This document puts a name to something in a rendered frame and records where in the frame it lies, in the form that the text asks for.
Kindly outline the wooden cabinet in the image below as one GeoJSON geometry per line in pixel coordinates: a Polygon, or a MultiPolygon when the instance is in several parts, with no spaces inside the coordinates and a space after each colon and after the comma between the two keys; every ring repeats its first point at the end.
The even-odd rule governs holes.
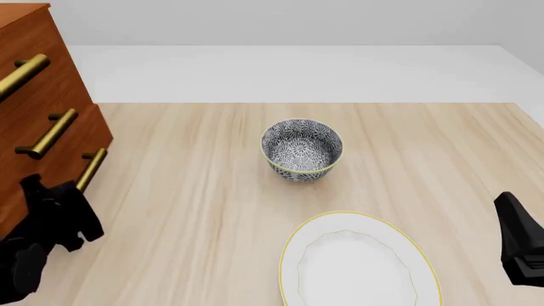
{"type": "Polygon", "coordinates": [[[113,140],[46,3],[0,3],[0,237],[27,214],[20,181],[77,180],[113,140]]]}

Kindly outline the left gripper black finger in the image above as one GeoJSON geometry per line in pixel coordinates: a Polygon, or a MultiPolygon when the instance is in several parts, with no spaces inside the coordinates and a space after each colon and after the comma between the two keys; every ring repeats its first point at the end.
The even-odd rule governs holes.
{"type": "Polygon", "coordinates": [[[23,178],[20,186],[28,211],[24,219],[28,236],[48,252],[57,244],[67,252],[81,249],[84,241],[78,234],[72,211],[41,183],[41,175],[32,174],[23,178]]]}
{"type": "Polygon", "coordinates": [[[73,180],[64,183],[63,187],[63,206],[70,214],[71,222],[87,241],[96,241],[104,235],[98,216],[73,180]]]}

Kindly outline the white plate with yellow rim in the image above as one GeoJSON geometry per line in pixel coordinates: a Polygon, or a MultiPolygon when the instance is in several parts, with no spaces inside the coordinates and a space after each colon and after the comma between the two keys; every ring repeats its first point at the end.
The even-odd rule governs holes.
{"type": "Polygon", "coordinates": [[[362,212],[300,224],[280,255],[284,306],[444,306],[432,264],[403,231],[362,212]]]}

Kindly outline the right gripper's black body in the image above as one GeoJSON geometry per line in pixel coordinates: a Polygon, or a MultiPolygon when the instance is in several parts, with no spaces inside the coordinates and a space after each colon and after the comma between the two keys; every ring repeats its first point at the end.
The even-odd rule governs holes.
{"type": "Polygon", "coordinates": [[[502,254],[501,264],[512,285],[544,287],[544,254],[521,257],[502,254]]]}

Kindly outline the black-and-white patterned bowl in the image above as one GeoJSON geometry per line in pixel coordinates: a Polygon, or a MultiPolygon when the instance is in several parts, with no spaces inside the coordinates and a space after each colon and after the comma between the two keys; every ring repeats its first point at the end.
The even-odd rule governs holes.
{"type": "Polygon", "coordinates": [[[294,182],[327,175],[343,154],[343,141],[334,129],[312,119],[286,119],[265,129],[261,151],[269,166],[294,182]]]}

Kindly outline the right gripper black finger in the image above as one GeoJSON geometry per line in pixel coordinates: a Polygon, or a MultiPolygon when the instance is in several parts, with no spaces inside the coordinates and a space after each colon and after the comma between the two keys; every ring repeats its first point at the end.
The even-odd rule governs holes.
{"type": "Polygon", "coordinates": [[[515,195],[504,191],[494,204],[501,230],[501,256],[544,257],[544,227],[530,216],[515,195]]]}

